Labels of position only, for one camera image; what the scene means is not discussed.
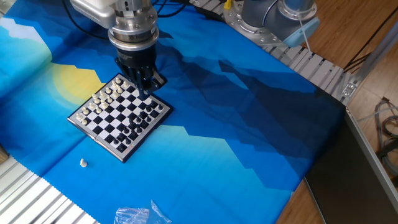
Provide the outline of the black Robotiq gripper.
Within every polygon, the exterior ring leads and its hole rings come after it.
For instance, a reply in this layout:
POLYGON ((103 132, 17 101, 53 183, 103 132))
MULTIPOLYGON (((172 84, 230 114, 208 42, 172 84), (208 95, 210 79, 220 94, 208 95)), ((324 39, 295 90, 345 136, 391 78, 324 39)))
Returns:
POLYGON ((139 99, 148 98, 153 92, 162 88, 167 79, 157 72, 155 65, 156 49, 151 46, 144 50, 127 51, 117 48, 118 57, 115 59, 116 64, 121 69, 123 75, 134 84, 139 91, 139 99), (144 75, 144 87, 142 85, 141 73, 137 69, 150 68, 144 75))

